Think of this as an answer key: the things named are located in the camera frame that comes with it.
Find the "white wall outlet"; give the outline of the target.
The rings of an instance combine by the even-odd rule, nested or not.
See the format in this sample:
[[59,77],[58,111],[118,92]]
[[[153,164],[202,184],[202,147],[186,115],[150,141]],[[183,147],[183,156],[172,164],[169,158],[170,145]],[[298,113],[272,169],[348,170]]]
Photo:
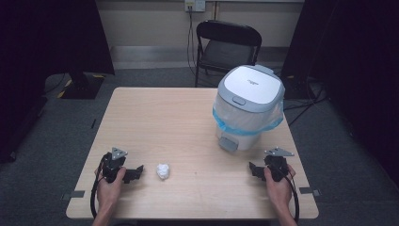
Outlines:
[[184,0],[184,10],[186,12],[204,12],[206,10],[206,1]]

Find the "person's left hand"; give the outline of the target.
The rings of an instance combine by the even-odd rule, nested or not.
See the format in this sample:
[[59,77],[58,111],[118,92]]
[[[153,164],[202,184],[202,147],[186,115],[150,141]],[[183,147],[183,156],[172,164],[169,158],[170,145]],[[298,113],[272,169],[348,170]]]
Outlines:
[[99,210],[113,209],[120,197],[121,186],[126,168],[121,167],[114,182],[108,183],[105,179],[99,179],[97,185],[97,200]]

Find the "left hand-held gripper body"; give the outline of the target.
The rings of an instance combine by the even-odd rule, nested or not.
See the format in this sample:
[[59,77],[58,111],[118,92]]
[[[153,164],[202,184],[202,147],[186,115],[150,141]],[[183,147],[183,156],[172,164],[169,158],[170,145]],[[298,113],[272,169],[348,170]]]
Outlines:
[[126,160],[127,154],[127,152],[113,147],[110,152],[104,155],[103,177],[109,184],[113,183],[117,179],[119,171]]

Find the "black stand base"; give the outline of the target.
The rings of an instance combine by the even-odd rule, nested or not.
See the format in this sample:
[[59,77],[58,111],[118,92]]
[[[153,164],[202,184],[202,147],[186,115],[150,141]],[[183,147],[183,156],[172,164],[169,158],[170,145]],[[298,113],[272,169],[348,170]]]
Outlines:
[[104,81],[103,75],[85,74],[83,72],[72,72],[70,73],[70,78],[64,89],[58,94],[58,98],[95,99]]

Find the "blue trash bag liner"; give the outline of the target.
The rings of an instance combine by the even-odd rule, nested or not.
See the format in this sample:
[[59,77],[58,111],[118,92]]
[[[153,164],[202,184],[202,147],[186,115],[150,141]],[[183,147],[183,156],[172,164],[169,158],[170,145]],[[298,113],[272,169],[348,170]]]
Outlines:
[[272,130],[283,121],[283,102],[277,103],[269,111],[254,113],[216,99],[213,116],[221,131],[239,136],[253,136]]

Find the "black folding chair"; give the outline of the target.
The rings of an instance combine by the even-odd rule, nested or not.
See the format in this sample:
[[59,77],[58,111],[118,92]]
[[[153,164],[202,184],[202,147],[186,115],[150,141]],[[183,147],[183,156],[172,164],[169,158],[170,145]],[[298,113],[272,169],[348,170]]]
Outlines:
[[196,28],[198,39],[195,86],[200,69],[227,73],[241,65],[255,65],[263,42],[261,34],[249,25],[217,20],[201,22]]

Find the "person's right hand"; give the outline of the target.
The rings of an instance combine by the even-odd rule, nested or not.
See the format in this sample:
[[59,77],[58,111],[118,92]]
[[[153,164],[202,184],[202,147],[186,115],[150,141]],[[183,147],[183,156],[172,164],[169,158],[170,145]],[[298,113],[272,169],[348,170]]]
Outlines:
[[289,211],[289,203],[292,198],[291,181],[295,176],[294,169],[288,165],[289,173],[286,179],[275,182],[272,178],[271,170],[263,170],[266,179],[266,190],[276,212]]

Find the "white grey pedal trash can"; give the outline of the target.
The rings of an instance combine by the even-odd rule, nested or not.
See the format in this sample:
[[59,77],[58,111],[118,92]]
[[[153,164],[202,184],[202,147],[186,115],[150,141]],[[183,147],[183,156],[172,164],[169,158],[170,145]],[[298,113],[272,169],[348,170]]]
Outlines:
[[[229,71],[219,82],[216,99],[248,112],[261,113],[283,102],[285,87],[274,72],[262,65],[239,66]],[[228,151],[246,151],[254,146],[262,133],[239,136],[221,131],[216,126],[219,146]]]

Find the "white paper ball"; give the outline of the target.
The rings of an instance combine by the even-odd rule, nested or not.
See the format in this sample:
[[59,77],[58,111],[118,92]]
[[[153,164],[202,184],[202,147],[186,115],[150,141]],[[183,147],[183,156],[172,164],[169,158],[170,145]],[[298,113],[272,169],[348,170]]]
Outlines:
[[158,164],[156,167],[156,173],[161,180],[166,180],[169,177],[169,165]]

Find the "grey tape strip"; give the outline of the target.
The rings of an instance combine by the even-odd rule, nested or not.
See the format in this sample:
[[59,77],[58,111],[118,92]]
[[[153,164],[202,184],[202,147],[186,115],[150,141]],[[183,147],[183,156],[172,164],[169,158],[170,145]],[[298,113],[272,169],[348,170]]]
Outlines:
[[312,194],[314,197],[321,196],[321,191],[312,187],[300,187],[299,191],[301,194]]
[[83,198],[85,195],[85,190],[74,190],[69,193],[64,193],[61,196],[62,201],[69,201],[71,198]]

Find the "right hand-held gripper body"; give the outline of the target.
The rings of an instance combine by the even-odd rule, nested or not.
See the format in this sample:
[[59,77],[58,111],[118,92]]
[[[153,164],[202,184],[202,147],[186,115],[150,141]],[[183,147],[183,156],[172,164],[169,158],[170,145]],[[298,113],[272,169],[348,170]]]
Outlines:
[[264,163],[271,170],[272,178],[275,182],[281,181],[289,173],[286,157],[294,156],[280,147],[265,151]]

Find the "black curtain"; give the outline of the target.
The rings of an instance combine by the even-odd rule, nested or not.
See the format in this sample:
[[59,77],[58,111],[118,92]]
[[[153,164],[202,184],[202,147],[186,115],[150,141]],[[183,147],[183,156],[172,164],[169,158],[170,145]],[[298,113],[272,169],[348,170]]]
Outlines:
[[399,186],[399,0],[304,0],[281,75],[323,80]]
[[112,74],[96,0],[0,0],[0,163],[15,151],[46,103],[46,79]]

